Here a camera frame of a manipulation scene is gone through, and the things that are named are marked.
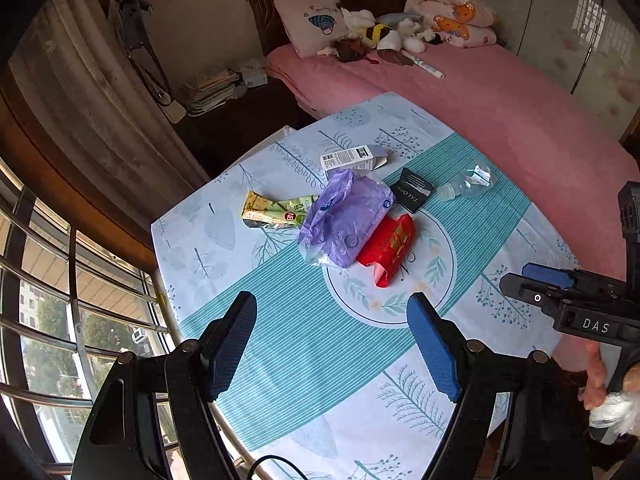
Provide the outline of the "person's right hand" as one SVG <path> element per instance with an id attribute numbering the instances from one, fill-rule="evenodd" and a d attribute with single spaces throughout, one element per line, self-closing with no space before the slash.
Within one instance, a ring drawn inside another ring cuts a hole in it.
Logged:
<path id="1" fill-rule="evenodd" d="M 600 346 L 597 341 L 586 342 L 587 351 L 587 385 L 580 395 L 580 400 L 586 410 L 592 410 L 602 405 L 606 398 L 604 381 L 606 378 L 605 365 L 601 359 Z M 639 364 L 632 366 L 623 381 L 623 390 L 630 393 L 638 393 L 640 390 Z"/>

